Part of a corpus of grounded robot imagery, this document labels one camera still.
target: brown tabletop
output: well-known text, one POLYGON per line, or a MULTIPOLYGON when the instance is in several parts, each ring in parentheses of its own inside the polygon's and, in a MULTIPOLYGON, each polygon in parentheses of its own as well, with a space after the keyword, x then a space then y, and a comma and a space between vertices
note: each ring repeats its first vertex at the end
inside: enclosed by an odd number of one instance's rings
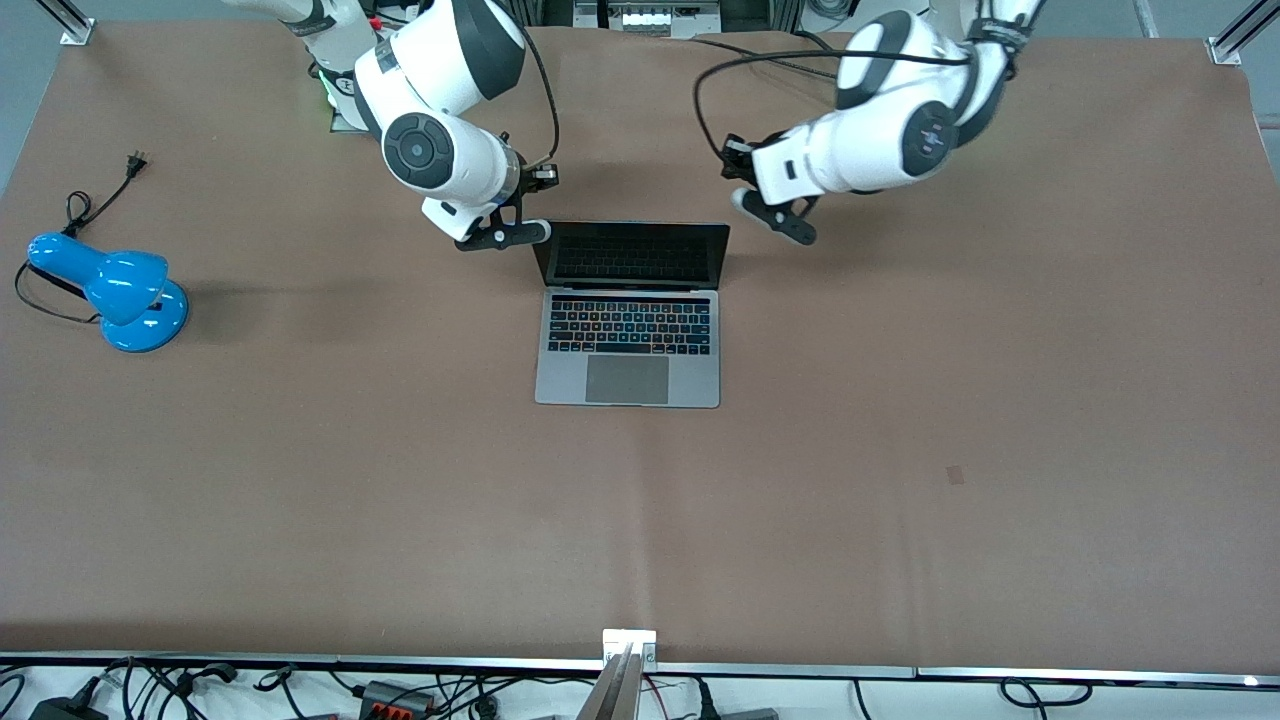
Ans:
MULTIPOLYGON (((165 255, 191 319, 131 356, 0 296, 0 646, 572 657, 643 626, 671 661, 1280 673, 1280 192, 1239 69, 1037 40, 941 176, 823 199, 801 249, 694 123, 732 54, 536 37, 563 182, 532 214, 733 225, 723 405, 535 405, 531 252, 456 251, 326 132, 293 37, 109 23, 63 54, 0 260, 146 150, 83 238, 165 255)), ((759 138, 829 100, 756 68, 707 109, 759 138)), ((531 64, 468 118, 549 142, 531 64)))

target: red wire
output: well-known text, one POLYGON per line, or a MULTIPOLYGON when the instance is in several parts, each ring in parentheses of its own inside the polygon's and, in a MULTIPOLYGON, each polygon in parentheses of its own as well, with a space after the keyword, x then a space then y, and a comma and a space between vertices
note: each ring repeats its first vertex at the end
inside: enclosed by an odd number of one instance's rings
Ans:
POLYGON ((649 688, 653 691, 653 698, 658 701, 658 710, 662 710, 662 720, 671 720, 671 715, 667 715, 667 703, 662 702, 662 693, 658 692, 658 685, 654 684, 653 678, 645 675, 644 682, 649 683, 649 688))

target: keyboard key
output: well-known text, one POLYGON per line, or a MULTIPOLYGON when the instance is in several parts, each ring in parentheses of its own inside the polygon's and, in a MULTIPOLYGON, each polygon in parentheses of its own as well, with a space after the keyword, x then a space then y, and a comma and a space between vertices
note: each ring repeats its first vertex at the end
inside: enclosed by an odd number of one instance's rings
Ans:
POLYGON ((639 342, 598 342, 595 343, 596 352, 643 352, 649 354, 649 346, 641 345, 639 342))

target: blue lamp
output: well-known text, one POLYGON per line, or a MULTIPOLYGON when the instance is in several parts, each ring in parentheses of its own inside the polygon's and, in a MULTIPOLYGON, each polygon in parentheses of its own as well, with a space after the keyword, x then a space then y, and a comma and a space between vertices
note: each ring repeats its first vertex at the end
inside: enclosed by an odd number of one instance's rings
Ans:
POLYGON ((168 279, 169 263, 150 252, 101 252, 63 233, 36 236, 27 260, 84 292, 102 315, 106 342, 147 352, 173 340, 187 322, 187 293, 168 279))

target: laptop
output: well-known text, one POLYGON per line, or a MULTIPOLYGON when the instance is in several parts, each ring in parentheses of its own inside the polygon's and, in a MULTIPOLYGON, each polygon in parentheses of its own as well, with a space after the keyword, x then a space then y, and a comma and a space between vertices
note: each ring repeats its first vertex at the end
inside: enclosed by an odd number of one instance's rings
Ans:
POLYGON ((728 225, 552 223, 538 402, 719 405, 719 287, 728 225))

